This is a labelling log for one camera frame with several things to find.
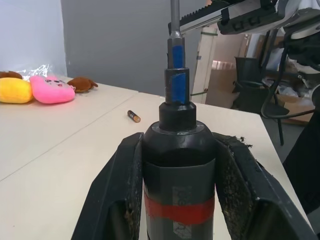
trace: pink plush toy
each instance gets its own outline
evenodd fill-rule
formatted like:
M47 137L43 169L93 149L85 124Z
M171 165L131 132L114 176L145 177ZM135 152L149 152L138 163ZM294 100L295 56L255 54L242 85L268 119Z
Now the pink plush toy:
M65 103L75 98L73 87L55 76L32 76L29 80L34 98L43 104Z

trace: blue tape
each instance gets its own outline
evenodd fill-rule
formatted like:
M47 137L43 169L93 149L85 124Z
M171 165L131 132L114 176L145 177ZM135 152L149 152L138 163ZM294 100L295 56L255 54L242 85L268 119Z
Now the blue tape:
M186 74L179 73L171 79L171 100L180 104L186 103Z
M172 48L173 67L182 69L184 67L184 48L181 45Z

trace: stuffed animal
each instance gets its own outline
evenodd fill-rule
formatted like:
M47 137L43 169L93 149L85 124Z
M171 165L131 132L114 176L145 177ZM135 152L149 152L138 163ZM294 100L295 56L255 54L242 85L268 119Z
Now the stuffed animal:
M15 71L0 71L0 79L2 78L23 79L22 76Z
M98 84L96 84L94 81L82 76L78 76L68 81L68 84L75 87L74 91L76 93L83 93L89 89L92 89L93 87L98 87Z
M25 104L32 99L30 82L13 77L0 78L0 102Z
M74 88L55 76L32 76L30 83L34 98L43 104L65 103L75 98Z

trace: battery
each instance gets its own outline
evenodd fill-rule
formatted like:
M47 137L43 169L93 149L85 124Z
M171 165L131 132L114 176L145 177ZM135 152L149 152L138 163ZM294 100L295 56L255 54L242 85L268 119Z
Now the battery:
M133 121L135 121L136 123L140 123L141 118L137 114L135 114L133 111L129 110L127 114L128 114L128 117L131 118Z

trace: yellow plush toy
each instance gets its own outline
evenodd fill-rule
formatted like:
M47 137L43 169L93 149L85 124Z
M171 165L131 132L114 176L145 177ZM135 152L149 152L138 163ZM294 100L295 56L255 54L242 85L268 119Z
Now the yellow plush toy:
M30 82L13 77L0 78L0 102L25 104L32 99Z

